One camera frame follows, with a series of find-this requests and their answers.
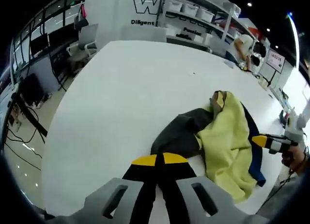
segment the navy blue fabric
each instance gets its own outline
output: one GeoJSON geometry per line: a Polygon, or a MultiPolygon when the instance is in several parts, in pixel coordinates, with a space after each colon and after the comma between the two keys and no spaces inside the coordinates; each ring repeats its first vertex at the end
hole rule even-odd
{"type": "Polygon", "coordinates": [[[244,107],[243,104],[242,106],[244,109],[245,117],[248,121],[248,129],[249,129],[248,140],[252,145],[252,162],[250,168],[248,169],[248,172],[254,179],[257,180],[257,184],[260,187],[263,187],[263,185],[266,183],[266,178],[261,173],[263,149],[252,141],[252,137],[257,136],[260,133],[250,113],[247,111],[247,109],[244,107]]]}
{"type": "Polygon", "coordinates": [[[231,53],[229,53],[228,51],[226,51],[225,59],[227,59],[227,60],[229,60],[231,62],[234,62],[234,63],[238,63],[236,61],[236,59],[233,57],[233,55],[231,53]]]}

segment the shelf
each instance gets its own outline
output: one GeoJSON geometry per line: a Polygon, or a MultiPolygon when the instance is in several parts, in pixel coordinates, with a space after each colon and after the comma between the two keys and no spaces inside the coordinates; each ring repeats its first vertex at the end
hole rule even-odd
{"type": "Polygon", "coordinates": [[[185,43],[189,43],[189,44],[194,44],[194,45],[197,45],[197,46],[202,46],[202,47],[205,47],[205,48],[210,49],[210,47],[208,47],[208,46],[205,45],[205,44],[200,44],[200,43],[197,43],[197,42],[195,42],[195,41],[193,41],[193,40],[184,39],[184,38],[180,38],[180,37],[177,37],[177,36],[167,35],[167,39],[174,39],[174,40],[177,40],[177,41],[180,41],[180,42],[185,42],[185,43]]]}
{"type": "MultiPolygon", "coordinates": [[[[205,24],[205,25],[207,25],[207,26],[209,26],[209,27],[211,27],[211,28],[213,28],[215,30],[218,30],[218,31],[222,32],[222,33],[224,32],[224,29],[221,28],[221,27],[218,27],[218,26],[216,26],[216,25],[214,25],[214,24],[212,24],[210,22],[204,21],[204,20],[202,20],[200,18],[197,18],[197,17],[194,17],[194,16],[190,16],[190,15],[182,13],[182,12],[167,10],[166,13],[167,14],[174,14],[174,15],[182,16],[182,17],[185,17],[187,19],[191,19],[191,20],[200,22],[202,24],[205,24]]],[[[229,33],[227,33],[227,36],[230,37],[231,39],[234,39],[234,37],[231,34],[229,34],[229,33]]]]}
{"type": "MultiPolygon", "coordinates": [[[[225,17],[227,17],[229,15],[229,11],[225,10],[223,7],[215,4],[214,2],[212,2],[210,0],[187,0],[187,1],[195,3],[195,4],[199,5],[199,6],[202,6],[202,7],[206,8],[206,9],[208,9],[208,10],[222,13],[222,15],[225,15],[225,17]]],[[[253,39],[255,39],[255,36],[251,33],[251,31],[247,27],[245,27],[242,23],[240,23],[238,21],[238,18],[232,17],[232,21],[233,21],[234,24],[237,25],[237,27],[240,30],[242,30],[244,33],[250,35],[253,39]]]]}

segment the wall sign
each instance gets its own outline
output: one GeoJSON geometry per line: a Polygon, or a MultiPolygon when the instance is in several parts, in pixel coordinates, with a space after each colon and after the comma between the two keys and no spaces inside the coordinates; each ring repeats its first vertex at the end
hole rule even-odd
{"type": "Polygon", "coordinates": [[[284,66],[285,57],[275,51],[270,50],[266,63],[273,67],[277,72],[281,73],[284,66]]]}

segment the man in white shirt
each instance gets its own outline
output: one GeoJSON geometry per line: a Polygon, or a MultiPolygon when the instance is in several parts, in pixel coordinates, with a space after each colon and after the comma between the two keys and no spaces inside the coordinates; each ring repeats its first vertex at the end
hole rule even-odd
{"type": "MultiPolygon", "coordinates": [[[[250,56],[252,54],[251,48],[254,44],[254,39],[252,39],[247,34],[240,35],[239,38],[235,39],[226,51],[225,59],[232,61],[234,63],[246,62],[247,68],[250,68],[250,56]]],[[[257,42],[255,43],[254,52],[261,54],[264,58],[266,56],[265,46],[257,42]]]]}

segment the white table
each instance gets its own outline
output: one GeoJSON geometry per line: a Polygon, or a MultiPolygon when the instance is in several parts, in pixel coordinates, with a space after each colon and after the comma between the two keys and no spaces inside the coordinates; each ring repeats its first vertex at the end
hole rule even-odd
{"type": "MultiPolygon", "coordinates": [[[[62,99],[50,126],[42,162],[46,210],[70,215],[86,196],[131,162],[149,155],[158,134],[178,114],[228,90],[245,105],[261,132],[282,133],[281,106],[251,74],[229,68],[222,58],[193,48],[144,41],[106,45],[81,71],[62,99]]],[[[189,160],[204,175],[200,157],[189,160]]],[[[281,155],[263,152],[266,184],[237,206],[254,214],[279,175],[281,155]]],[[[158,190],[150,223],[168,223],[158,190]]]]}

